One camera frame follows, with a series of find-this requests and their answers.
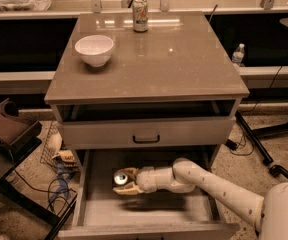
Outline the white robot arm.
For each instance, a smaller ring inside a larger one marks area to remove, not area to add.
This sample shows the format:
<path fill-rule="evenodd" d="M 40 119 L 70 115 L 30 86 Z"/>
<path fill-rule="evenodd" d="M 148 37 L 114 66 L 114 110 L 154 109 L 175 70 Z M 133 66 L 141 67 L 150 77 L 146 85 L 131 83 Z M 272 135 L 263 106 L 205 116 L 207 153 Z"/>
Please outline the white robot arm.
<path fill-rule="evenodd" d="M 178 158 L 168 167 L 123 168 L 113 174 L 113 180 L 113 191 L 120 195 L 158 190 L 189 193 L 200 188 L 250 224 L 259 233 L 258 240 L 288 240 L 288 182 L 261 196 L 186 158 Z"/>

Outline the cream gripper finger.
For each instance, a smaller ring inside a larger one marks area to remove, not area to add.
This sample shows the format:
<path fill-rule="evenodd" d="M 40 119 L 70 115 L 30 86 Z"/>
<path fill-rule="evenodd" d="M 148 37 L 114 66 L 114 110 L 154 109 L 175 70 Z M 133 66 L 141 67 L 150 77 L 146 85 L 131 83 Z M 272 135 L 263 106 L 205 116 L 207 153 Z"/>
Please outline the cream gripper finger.
<path fill-rule="evenodd" d="M 143 190 L 134 181 L 127 183 L 125 186 L 114 187 L 113 191 L 120 195 L 138 195 L 143 193 Z"/>
<path fill-rule="evenodd" d="M 137 174 L 139 172 L 138 168 L 129 167 L 122 169 L 122 174 L 128 179 L 128 180 L 136 180 Z"/>

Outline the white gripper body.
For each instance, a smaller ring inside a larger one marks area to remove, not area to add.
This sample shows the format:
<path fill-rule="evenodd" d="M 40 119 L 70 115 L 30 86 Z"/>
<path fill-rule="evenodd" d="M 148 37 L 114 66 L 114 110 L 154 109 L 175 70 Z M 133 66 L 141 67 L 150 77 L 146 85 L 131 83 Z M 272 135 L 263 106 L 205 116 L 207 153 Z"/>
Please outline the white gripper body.
<path fill-rule="evenodd" d="M 172 193 L 189 193 L 195 189 L 190 183 L 179 182 L 171 167 L 143 167 L 136 175 L 136 185 L 141 193 L 167 190 Z"/>

